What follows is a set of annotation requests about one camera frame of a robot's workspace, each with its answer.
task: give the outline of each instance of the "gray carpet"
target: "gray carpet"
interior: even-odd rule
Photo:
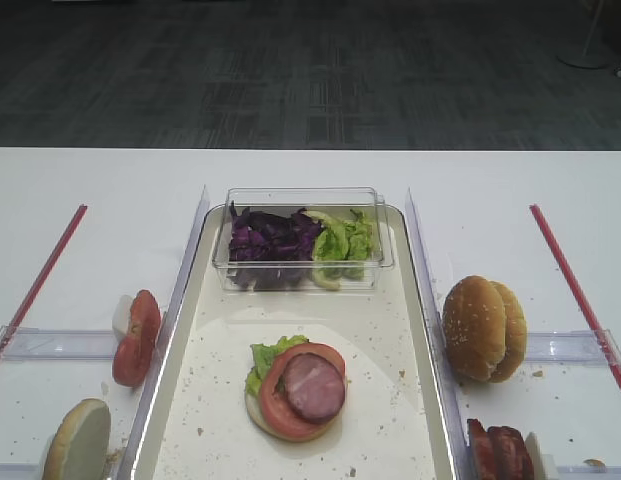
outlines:
[[[0,0],[0,146],[621,149],[575,0]]]

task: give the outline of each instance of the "lettuce leaf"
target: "lettuce leaf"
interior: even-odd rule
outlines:
[[[372,253],[372,222],[359,209],[351,209],[354,219],[341,220],[326,213],[306,211],[305,214],[321,222],[325,229],[315,240],[312,258],[316,261],[364,261]],[[353,280],[363,278],[363,267],[319,268],[313,271],[315,283],[328,290],[340,288],[342,276]]]
[[[246,392],[255,397],[258,396],[261,382],[266,378],[270,368],[272,368],[274,357],[285,352],[290,347],[306,342],[309,342],[309,340],[305,335],[294,335],[290,338],[281,337],[275,345],[266,346],[263,343],[250,345],[254,367],[252,367],[246,378]]]

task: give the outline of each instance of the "bottom bun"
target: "bottom bun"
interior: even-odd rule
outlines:
[[[341,411],[343,410],[342,407],[341,411],[339,411],[339,413],[334,418],[332,418],[329,422],[324,423],[321,428],[315,431],[312,435],[308,435],[302,438],[293,438],[277,432],[268,424],[268,422],[266,422],[266,419],[263,418],[263,414],[261,413],[261,407],[259,406],[259,399],[257,399],[257,397],[255,397],[254,395],[250,395],[248,392],[246,392],[245,400],[248,415],[250,415],[252,421],[256,423],[264,432],[268,432],[270,435],[280,438],[281,440],[295,443],[309,442],[310,440],[314,440],[315,438],[319,438],[320,436],[322,436],[330,429],[330,427],[334,424],[337,418],[339,418],[339,416],[341,415]]]
[[[99,399],[82,400],[70,410],[51,442],[43,480],[103,478],[110,423],[110,410]]]

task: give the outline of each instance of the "white tray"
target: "white tray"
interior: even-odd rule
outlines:
[[[224,292],[210,262],[220,214],[207,215],[163,374],[147,418],[135,420],[143,433],[126,454],[130,477],[450,478],[401,213],[388,207],[395,267],[365,293]],[[338,349],[351,383],[339,423],[293,445],[250,421],[244,380],[251,343],[297,333]]]

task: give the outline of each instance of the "open-faced sandwich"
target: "open-faced sandwich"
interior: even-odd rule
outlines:
[[[245,402],[254,423],[290,442],[323,435],[346,399],[346,364],[339,352],[303,335],[251,348]]]

